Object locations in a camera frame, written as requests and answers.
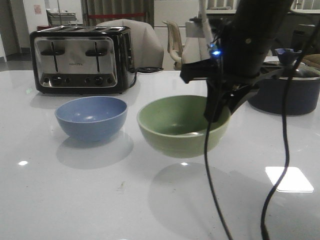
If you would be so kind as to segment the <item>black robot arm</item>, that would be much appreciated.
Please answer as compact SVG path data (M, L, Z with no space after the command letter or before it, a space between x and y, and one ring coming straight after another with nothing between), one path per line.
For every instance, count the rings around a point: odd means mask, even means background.
M209 54L204 60L184 63L180 77L185 83L206 80L205 119L216 122L224 107L234 113L259 91L267 78L265 57L291 0L241 0L232 21L202 23Z

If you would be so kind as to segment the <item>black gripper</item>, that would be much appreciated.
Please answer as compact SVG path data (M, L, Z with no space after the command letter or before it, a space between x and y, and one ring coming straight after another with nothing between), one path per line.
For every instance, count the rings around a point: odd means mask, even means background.
M259 91L258 83L280 77L285 68L264 62L263 56L210 58L182 65L181 79L205 80L207 97L204 117L208 122L217 122L223 111L233 115L235 111Z

